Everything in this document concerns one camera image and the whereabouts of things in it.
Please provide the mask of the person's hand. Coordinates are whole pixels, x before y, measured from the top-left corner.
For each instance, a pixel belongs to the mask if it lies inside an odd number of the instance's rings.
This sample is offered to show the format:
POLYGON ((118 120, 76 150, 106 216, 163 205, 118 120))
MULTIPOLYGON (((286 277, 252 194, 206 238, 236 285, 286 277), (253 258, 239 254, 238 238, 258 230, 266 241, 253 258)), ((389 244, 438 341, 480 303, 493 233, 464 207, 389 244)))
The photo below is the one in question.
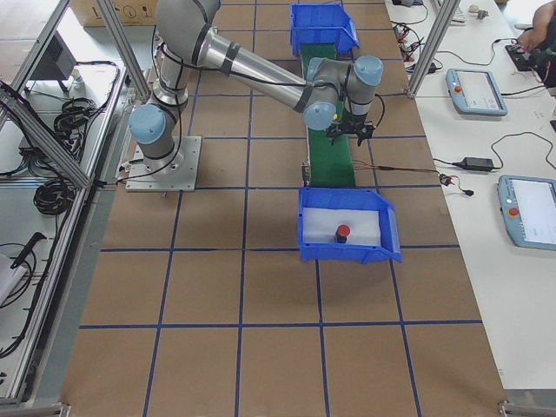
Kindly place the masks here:
POLYGON ((518 44, 525 50, 534 50, 543 40, 545 36, 536 30, 524 31, 517 39, 518 44))

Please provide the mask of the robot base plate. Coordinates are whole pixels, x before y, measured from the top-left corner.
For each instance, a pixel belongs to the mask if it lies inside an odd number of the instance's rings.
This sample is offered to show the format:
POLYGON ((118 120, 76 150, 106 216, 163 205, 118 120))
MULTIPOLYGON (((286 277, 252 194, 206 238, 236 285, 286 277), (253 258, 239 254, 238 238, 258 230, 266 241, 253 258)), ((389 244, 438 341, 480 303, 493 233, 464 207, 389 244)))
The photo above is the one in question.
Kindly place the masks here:
POLYGON ((161 160, 145 157, 136 145, 134 158, 140 162, 130 166, 125 185, 129 192, 195 191, 202 138, 173 136, 173 140, 179 149, 161 160))

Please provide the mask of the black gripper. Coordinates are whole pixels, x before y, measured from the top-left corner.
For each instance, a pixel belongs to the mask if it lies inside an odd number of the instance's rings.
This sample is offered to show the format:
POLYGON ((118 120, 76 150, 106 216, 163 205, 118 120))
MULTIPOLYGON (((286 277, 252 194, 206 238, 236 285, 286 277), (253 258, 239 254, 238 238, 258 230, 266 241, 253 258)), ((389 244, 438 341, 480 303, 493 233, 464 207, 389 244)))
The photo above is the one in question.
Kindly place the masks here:
POLYGON ((339 122, 333 122, 326 129, 326 136, 330 144, 334 145, 338 136, 356 135, 358 137, 357 146, 360 147, 374 133, 374 125, 371 122, 367 122, 366 118, 365 115, 344 113, 339 122))

